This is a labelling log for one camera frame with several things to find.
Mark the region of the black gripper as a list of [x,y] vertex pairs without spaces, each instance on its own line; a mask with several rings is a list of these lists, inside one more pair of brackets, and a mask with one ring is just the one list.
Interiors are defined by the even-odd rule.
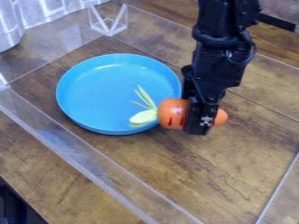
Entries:
[[219,110],[219,100],[225,89],[240,84],[251,60],[249,44],[212,47],[196,43],[190,64],[181,68],[181,98],[188,100],[182,125],[186,134],[208,134]]

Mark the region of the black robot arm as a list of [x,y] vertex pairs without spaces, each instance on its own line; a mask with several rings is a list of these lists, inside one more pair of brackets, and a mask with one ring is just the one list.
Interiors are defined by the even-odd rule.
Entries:
[[220,99],[240,85],[257,47],[247,28],[257,24],[259,0],[197,0],[198,16],[190,64],[181,68],[181,98],[186,100],[182,131],[206,135],[216,123]]

